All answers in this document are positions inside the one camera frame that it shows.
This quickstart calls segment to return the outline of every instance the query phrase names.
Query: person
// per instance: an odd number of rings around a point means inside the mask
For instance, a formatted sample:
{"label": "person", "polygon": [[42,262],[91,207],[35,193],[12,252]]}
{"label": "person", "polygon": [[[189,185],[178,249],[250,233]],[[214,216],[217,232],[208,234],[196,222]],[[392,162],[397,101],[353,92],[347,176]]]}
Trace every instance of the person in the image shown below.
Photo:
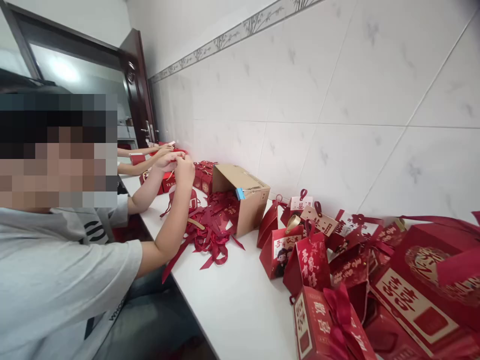
{"label": "person", "polygon": [[[25,87],[25,93],[36,87],[42,94],[56,91],[51,83],[17,82],[10,74],[7,80],[20,84],[12,91],[17,94]],[[103,192],[98,202],[115,188],[105,128],[86,127],[85,117],[69,118],[65,111],[45,111],[45,104],[57,106],[65,98],[4,99],[14,101],[0,102],[0,141],[9,149],[0,158],[0,359],[146,360],[199,336],[171,278],[164,286],[161,281],[162,266],[177,253],[187,224],[195,178],[190,157],[164,154],[132,197],[112,192],[115,206],[58,207],[85,206],[89,194]],[[22,103],[44,109],[18,111],[15,104]],[[95,142],[74,142],[87,136]],[[113,242],[112,228],[146,211],[172,170],[175,197],[154,241]]]}
{"label": "person", "polygon": [[130,154],[142,154],[142,155],[147,155],[151,154],[153,152],[157,152],[153,156],[150,156],[150,158],[146,159],[145,161],[142,161],[136,165],[132,165],[129,163],[123,163],[118,161],[117,162],[117,172],[118,175],[141,175],[148,169],[152,167],[155,162],[160,159],[163,155],[168,154],[174,150],[174,147],[169,144],[164,144],[162,146],[159,145],[154,145],[152,147],[147,147],[143,149],[135,149],[135,150],[126,150],[122,148],[117,148],[117,156],[123,157],[123,158],[128,158]]}

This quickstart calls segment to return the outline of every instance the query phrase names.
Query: red paper bag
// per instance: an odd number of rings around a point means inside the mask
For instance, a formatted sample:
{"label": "red paper bag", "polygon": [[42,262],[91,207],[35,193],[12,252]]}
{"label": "red paper bag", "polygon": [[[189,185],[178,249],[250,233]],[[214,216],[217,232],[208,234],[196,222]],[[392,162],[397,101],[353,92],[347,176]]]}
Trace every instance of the red paper bag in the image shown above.
{"label": "red paper bag", "polygon": [[302,239],[303,232],[304,226],[300,225],[300,218],[296,215],[292,216],[286,228],[272,231],[260,252],[260,261],[269,279],[284,275],[294,245]]}
{"label": "red paper bag", "polygon": [[282,195],[277,195],[276,199],[271,203],[270,208],[261,220],[260,229],[258,230],[258,238],[256,240],[256,247],[259,249],[262,249],[269,237],[272,236],[272,231],[278,230],[279,228],[279,212],[277,209],[281,201]]}
{"label": "red paper bag", "polygon": [[133,166],[140,164],[144,161],[145,161],[145,155],[143,155],[141,152],[130,154],[130,162]]}
{"label": "red paper bag", "polygon": [[307,190],[302,189],[302,191],[300,191],[300,196],[293,196],[290,199],[286,209],[283,210],[283,214],[280,217],[280,221],[285,226],[287,226],[287,223],[293,215],[300,216],[306,206],[312,206],[314,198],[312,196],[307,196],[307,193]]}
{"label": "red paper bag", "polygon": [[427,360],[429,356],[375,298],[368,298],[363,325],[373,350],[383,360]]}
{"label": "red paper bag", "polygon": [[323,293],[304,286],[293,314],[300,360],[377,360],[344,285]]}
{"label": "red paper bag", "polygon": [[[383,229],[383,220],[364,217],[362,214],[349,214],[340,210],[335,218],[338,225],[335,232],[330,236],[328,248],[335,254],[341,254],[358,244],[356,240],[376,240]],[[362,237],[346,239],[346,236],[360,227]]]}
{"label": "red paper bag", "polygon": [[325,235],[321,232],[315,233],[310,220],[305,222],[305,227],[309,235],[295,244],[283,275],[283,283],[293,296],[296,296],[304,285],[320,291],[330,287]]}
{"label": "red paper bag", "polygon": [[348,297],[360,322],[363,324],[367,314],[367,296],[370,290],[368,251],[357,254],[355,251],[345,253],[343,264],[331,271],[331,284],[334,288],[345,283]]}

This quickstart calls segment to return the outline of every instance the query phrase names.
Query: wooden door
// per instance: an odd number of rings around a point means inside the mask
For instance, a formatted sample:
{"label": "wooden door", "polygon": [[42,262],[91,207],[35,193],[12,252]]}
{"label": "wooden door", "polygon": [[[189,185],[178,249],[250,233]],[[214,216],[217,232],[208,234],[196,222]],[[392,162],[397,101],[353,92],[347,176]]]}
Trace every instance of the wooden door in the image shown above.
{"label": "wooden door", "polygon": [[132,29],[119,50],[136,141],[140,149],[146,148],[148,141],[158,142],[158,131],[152,111],[140,31]]}

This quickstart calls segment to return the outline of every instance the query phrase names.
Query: white countertop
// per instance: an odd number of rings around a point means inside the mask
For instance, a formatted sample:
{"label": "white countertop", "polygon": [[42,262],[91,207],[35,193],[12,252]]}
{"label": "white countertop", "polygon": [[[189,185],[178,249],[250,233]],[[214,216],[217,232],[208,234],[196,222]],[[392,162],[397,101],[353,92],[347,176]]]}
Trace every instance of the white countertop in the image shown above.
{"label": "white countertop", "polygon": [[[140,187],[138,176],[120,178],[130,195]],[[206,206],[205,194],[195,190],[201,206]],[[160,214],[168,203],[167,194],[159,195],[140,215],[152,238],[162,227]],[[265,210],[271,204],[269,200]],[[258,230],[254,230],[238,239],[245,251],[230,240],[226,263],[204,270],[200,267],[210,254],[193,253],[195,248],[190,244],[172,275],[220,360],[295,360],[298,355],[290,293],[281,278],[270,281],[267,277],[259,259],[257,236]]]}

